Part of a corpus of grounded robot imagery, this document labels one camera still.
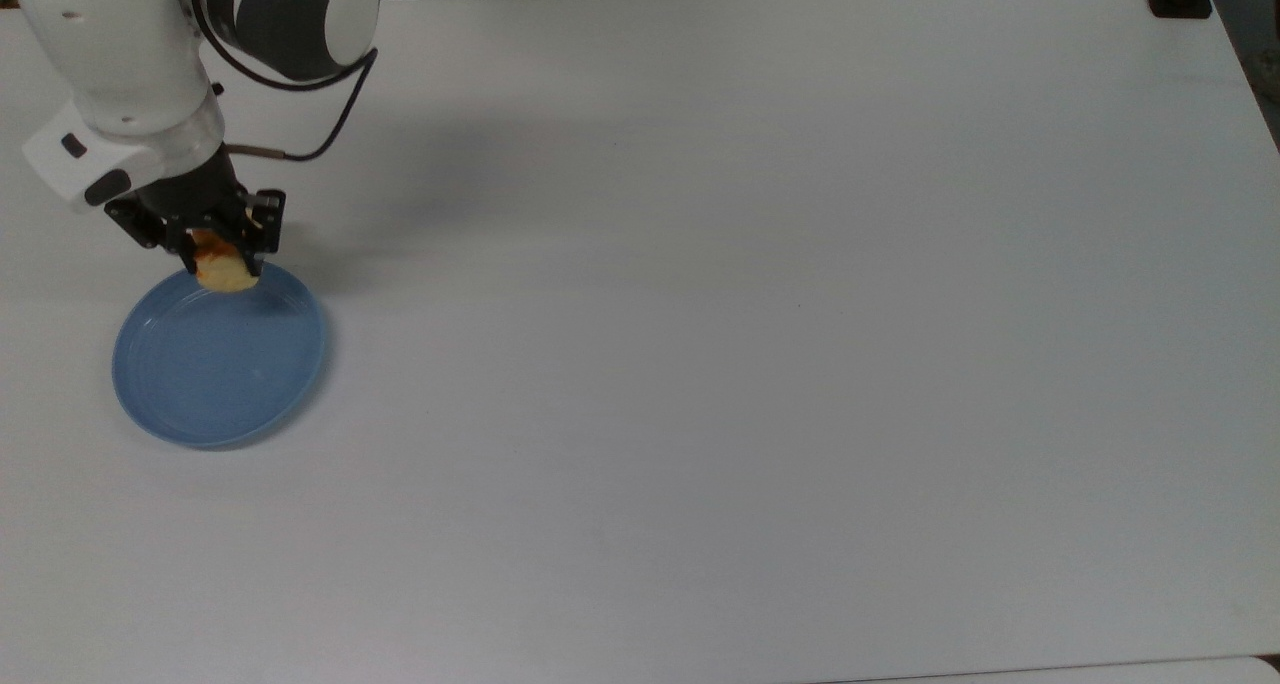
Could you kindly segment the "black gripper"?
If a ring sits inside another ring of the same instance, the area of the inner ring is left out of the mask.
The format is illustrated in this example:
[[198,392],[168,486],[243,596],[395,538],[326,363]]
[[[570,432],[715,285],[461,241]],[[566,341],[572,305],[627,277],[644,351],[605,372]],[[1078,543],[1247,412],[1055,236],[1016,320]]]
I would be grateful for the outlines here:
[[216,151],[191,172],[110,200],[104,211],[138,246],[177,256],[191,275],[198,270],[196,243],[182,223],[205,228],[205,218],[210,216],[241,234],[239,251],[247,273],[259,278],[265,257],[280,248],[285,202],[282,190],[260,190],[244,200],[230,155]]

